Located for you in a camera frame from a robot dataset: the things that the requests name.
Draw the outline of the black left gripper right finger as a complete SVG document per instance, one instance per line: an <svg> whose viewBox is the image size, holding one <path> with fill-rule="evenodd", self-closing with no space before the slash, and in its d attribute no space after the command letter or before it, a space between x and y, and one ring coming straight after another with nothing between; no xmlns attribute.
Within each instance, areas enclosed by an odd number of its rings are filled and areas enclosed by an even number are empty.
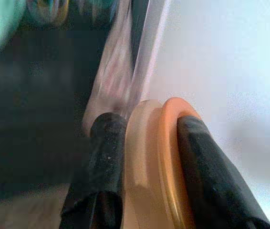
<svg viewBox="0 0 270 229"><path fill-rule="evenodd" d="M270 229L270 221L240 172L203 121L177 120L178 150L198 229Z"/></svg>

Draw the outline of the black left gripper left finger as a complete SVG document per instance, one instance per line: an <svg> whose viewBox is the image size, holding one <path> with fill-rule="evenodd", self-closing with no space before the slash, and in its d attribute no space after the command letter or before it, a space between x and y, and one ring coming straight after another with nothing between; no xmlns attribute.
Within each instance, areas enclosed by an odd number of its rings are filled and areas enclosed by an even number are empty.
<svg viewBox="0 0 270 229"><path fill-rule="evenodd" d="M123 216L127 121L98 116L90 130L89 160L76 171L61 211L62 229L118 229Z"/></svg>

